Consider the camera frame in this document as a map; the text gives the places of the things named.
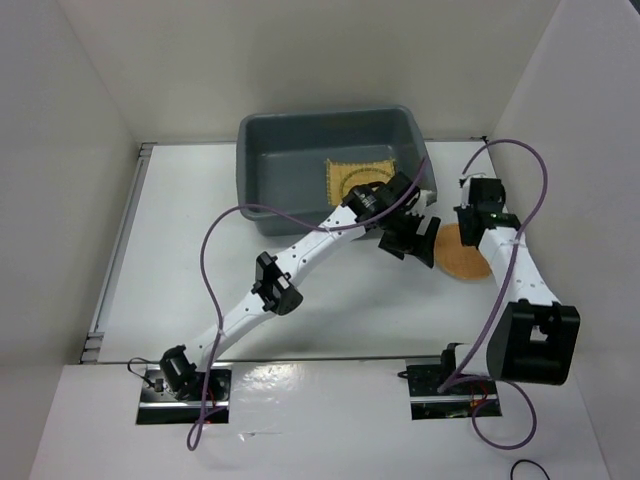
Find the round orange woven tray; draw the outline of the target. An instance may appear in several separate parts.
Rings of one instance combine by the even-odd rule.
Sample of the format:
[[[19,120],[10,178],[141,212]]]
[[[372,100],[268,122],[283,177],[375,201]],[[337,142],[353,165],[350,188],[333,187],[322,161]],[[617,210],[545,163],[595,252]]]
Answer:
[[[463,281],[479,281],[491,276],[491,269],[475,247],[461,243],[459,225],[439,228],[434,245],[436,265],[446,274]]]

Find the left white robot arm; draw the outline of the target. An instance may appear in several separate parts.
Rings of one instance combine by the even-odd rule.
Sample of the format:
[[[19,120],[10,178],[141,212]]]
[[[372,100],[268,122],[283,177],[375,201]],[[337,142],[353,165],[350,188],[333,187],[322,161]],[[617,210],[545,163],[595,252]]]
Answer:
[[[413,207],[420,194],[417,182],[404,173],[386,183],[356,185],[320,225],[295,244],[274,255],[260,253],[254,282],[239,304],[223,313],[214,300],[216,324],[163,354],[159,365],[166,391],[179,401],[193,400],[200,391],[207,391],[205,375],[218,355],[266,320],[293,312],[303,301],[299,286],[312,269],[372,229],[382,232],[378,247],[383,251],[400,260],[413,256],[433,267],[441,220],[433,217],[426,230],[419,231],[425,216]]]

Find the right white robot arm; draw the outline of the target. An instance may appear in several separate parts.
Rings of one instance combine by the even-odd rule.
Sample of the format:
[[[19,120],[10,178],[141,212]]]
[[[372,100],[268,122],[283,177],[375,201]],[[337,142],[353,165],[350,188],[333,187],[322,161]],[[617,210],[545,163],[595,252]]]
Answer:
[[[488,375],[498,381],[562,385],[569,375],[580,314],[547,286],[526,245],[521,221],[505,211],[506,191],[497,178],[472,175],[460,180],[457,214],[461,244],[476,249],[499,286],[481,333],[463,359],[438,369],[441,391],[459,393],[473,380],[468,364],[485,351]]]

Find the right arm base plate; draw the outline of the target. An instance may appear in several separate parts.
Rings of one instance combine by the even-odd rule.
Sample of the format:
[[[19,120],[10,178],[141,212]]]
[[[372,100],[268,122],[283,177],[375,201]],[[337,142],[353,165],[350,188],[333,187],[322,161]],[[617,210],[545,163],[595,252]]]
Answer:
[[[448,377],[439,357],[407,360],[397,376],[406,381],[413,420],[467,419],[477,407],[480,407],[478,417],[502,415],[497,387],[492,381],[461,383],[439,393],[438,388]]]

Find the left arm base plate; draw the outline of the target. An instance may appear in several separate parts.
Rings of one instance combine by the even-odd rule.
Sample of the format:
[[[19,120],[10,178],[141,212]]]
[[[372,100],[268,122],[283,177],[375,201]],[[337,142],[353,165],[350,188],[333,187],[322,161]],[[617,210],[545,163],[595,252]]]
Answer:
[[[137,425],[193,424],[200,414],[202,387],[179,399],[158,365],[148,365],[139,396]],[[215,364],[205,396],[205,423],[229,420],[232,370],[228,363]]]

